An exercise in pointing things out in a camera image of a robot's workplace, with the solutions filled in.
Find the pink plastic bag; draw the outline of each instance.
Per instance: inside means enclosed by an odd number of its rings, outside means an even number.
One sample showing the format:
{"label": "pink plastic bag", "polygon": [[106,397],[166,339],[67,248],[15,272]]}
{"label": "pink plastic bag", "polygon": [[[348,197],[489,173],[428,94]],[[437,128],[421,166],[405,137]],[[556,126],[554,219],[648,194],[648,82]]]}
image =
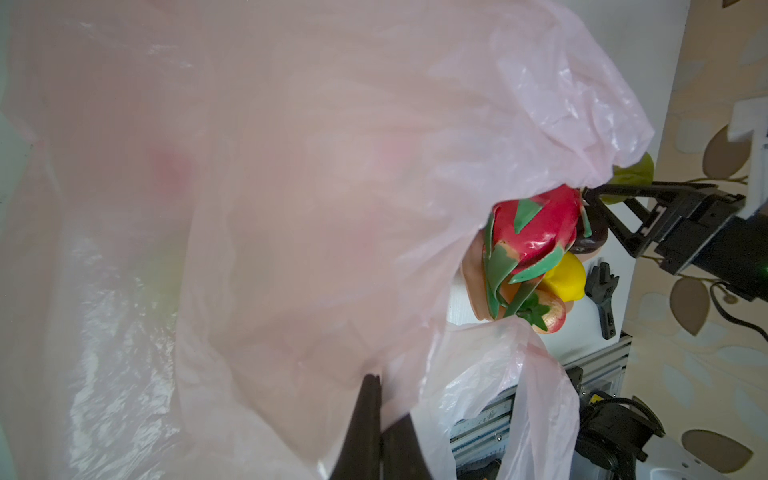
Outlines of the pink plastic bag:
{"label": "pink plastic bag", "polygon": [[[0,422],[22,478],[326,477],[365,373],[384,426],[448,395],[425,386],[491,206],[602,184],[653,134],[539,0],[27,0],[13,27],[2,107],[35,148],[0,247]],[[568,424],[532,338],[453,412],[522,368],[553,399],[530,425]]]}

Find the yellow lemon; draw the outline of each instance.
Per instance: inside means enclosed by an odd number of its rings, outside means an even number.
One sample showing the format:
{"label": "yellow lemon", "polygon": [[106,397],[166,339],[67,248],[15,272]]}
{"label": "yellow lemon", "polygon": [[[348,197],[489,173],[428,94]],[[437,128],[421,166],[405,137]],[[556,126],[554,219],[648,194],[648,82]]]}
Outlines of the yellow lemon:
{"label": "yellow lemon", "polygon": [[564,302],[571,302],[584,297],[586,283],[584,265],[573,253],[566,252],[563,260],[544,275],[539,288],[559,296]]}

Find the fake dragon fruit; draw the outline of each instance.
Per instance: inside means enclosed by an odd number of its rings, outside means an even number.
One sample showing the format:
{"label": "fake dragon fruit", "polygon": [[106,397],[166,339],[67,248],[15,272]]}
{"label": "fake dragon fruit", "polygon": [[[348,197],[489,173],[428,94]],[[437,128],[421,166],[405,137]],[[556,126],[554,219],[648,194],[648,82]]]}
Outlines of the fake dragon fruit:
{"label": "fake dragon fruit", "polygon": [[[547,273],[562,260],[576,240],[576,226],[584,218],[581,194],[562,185],[523,200],[496,204],[485,226],[483,267],[488,310],[493,318],[509,307],[499,288]],[[515,311],[507,309],[505,316]]]}

